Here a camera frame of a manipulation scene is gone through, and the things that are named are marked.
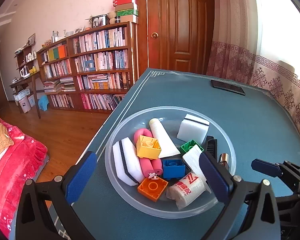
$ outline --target teal tablecloth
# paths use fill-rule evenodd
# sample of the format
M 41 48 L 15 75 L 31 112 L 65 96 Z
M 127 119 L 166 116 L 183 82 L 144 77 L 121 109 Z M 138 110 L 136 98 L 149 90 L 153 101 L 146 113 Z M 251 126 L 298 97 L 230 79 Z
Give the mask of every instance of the teal tablecloth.
M 278 178 L 253 171 L 250 166 L 255 158 L 271 163 L 289 160 L 300 165 L 300 134 L 290 116 L 266 90 L 240 85 L 246 93 L 241 96 L 212 88 L 211 79 L 220 80 L 148 68 L 93 138 L 88 150 L 97 153 L 97 167 L 73 208 L 96 239 L 200 239 L 223 207 L 217 203 L 194 217 L 161 219 L 136 210 L 114 190 L 105 168 L 107 140 L 122 120 L 150 107 L 180 106 L 210 117 L 233 143 L 236 174 L 246 181 L 269 179 L 276 196 L 291 194 Z M 244 212 L 243 207 L 232 234 L 239 229 Z M 50 214 L 59 234 L 67 237 L 53 206 Z

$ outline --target red blanket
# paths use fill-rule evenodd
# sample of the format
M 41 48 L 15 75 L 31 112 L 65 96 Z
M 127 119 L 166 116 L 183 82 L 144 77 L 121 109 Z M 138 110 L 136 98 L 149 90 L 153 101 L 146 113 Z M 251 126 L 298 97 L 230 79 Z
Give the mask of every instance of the red blanket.
M 9 238 L 25 181 L 33 178 L 47 154 L 47 148 L 18 127 L 0 119 L 14 141 L 0 160 L 0 229 Z

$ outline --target door panel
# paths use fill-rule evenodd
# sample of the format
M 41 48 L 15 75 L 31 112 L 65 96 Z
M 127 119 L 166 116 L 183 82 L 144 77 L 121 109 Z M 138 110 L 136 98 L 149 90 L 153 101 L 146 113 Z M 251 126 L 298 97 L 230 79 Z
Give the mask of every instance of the door panel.
M 149 67 L 204 73 L 214 25 L 207 6 L 214 11 L 214 0 L 148 0 Z

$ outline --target patterned curtain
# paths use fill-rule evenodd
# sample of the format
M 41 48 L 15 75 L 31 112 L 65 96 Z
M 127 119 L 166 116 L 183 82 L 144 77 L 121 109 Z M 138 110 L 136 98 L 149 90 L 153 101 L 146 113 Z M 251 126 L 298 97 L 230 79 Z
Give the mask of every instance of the patterned curtain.
M 256 0 L 215 0 L 207 75 L 269 90 L 300 132 L 300 78 L 292 67 L 259 55 L 257 46 Z

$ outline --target pink curved foam roller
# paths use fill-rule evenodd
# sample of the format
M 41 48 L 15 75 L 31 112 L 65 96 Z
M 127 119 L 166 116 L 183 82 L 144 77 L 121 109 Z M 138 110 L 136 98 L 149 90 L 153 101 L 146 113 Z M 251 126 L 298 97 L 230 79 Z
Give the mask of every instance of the pink curved foam roller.
M 151 161 L 148 158 L 139 158 L 143 175 L 147 178 L 149 173 L 154 173 Z
M 133 136 L 133 141 L 135 144 L 137 143 L 140 135 L 153 138 L 152 132 L 150 130 L 148 130 L 147 128 L 140 128 L 134 133 Z
M 151 160 L 151 164 L 154 169 L 154 172 L 157 175 L 161 175 L 163 173 L 162 162 L 160 159 Z

